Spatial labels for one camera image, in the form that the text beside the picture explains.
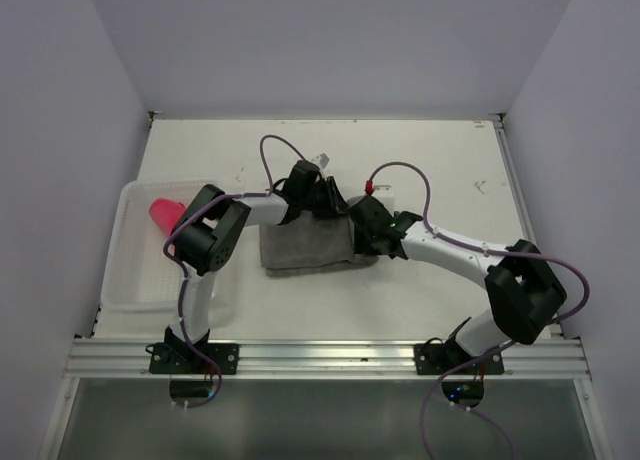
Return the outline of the grey towel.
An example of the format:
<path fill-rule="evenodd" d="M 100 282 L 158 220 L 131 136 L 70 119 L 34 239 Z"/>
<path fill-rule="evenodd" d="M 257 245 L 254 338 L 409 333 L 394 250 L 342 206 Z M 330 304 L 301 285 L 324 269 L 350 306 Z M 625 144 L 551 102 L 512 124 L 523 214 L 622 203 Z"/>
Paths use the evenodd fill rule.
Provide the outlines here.
<path fill-rule="evenodd" d="M 377 256 L 355 252 L 354 234 L 346 216 L 316 219 L 310 212 L 286 225 L 261 225 L 261 267 L 268 277 L 290 278 L 375 265 Z"/>

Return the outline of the pink towel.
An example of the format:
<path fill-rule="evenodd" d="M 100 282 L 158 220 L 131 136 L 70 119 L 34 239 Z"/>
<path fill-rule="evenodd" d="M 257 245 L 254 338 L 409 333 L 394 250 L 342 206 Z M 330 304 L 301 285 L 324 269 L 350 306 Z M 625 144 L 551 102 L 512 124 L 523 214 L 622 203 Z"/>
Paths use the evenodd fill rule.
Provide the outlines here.
<path fill-rule="evenodd" d="M 152 202 L 148 213 L 164 236 L 169 237 L 185 211 L 186 206 L 183 203 L 167 198 L 158 198 Z"/>

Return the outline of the clear plastic basket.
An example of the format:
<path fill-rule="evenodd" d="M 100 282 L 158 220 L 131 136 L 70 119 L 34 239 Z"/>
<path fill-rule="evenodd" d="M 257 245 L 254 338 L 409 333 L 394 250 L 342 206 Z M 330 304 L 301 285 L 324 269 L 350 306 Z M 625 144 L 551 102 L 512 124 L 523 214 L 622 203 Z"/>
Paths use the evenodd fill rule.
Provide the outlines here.
<path fill-rule="evenodd" d="M 163 254 L 165 235 L 149 208 L 159 198 L 189 204 L 207 179 L 133 181 L 121 191 L 101 288 L 101 306 L 119 312 L 172 310 L 182 272 Z"/>

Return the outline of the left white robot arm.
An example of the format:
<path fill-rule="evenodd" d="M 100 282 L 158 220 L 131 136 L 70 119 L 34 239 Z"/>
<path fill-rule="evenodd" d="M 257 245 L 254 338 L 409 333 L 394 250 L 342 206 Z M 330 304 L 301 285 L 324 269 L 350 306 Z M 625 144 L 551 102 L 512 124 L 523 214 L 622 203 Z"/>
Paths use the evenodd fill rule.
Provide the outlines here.
<path fill-rule="evenodd" d="M 208 310 L 219 270 L 243 230 L 260 229 L 261 258 L 269 271 L 331 270 L 354 254 L 347 203 L 320 166 L 299 160 L 281 187 L 227 194 L 207 184 L 172 228 L 163 248 L 183 273 L 176 318 L 165 330 L 158 361 L 188 373 L 213 369 Z"/>

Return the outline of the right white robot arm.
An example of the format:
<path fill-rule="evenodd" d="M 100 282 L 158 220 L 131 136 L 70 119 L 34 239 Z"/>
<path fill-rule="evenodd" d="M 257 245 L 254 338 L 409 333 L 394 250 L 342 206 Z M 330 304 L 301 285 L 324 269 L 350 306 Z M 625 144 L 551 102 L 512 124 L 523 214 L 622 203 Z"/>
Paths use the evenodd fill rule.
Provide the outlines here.
<path fill-rule="evenodd" d="M 356 201 L 347 215 L 358 249 L 435 265 L 486 292 L 488 309 L 463 321 L 445 342 L 445 359 L 454 371 L 470 371 L 487 351 L 507 342 L 533 344 L 566 301 L 564 287 L 529 241 L 478 243 L 427 226 L 417 214 L 392 214 L 372 195 Z"/>

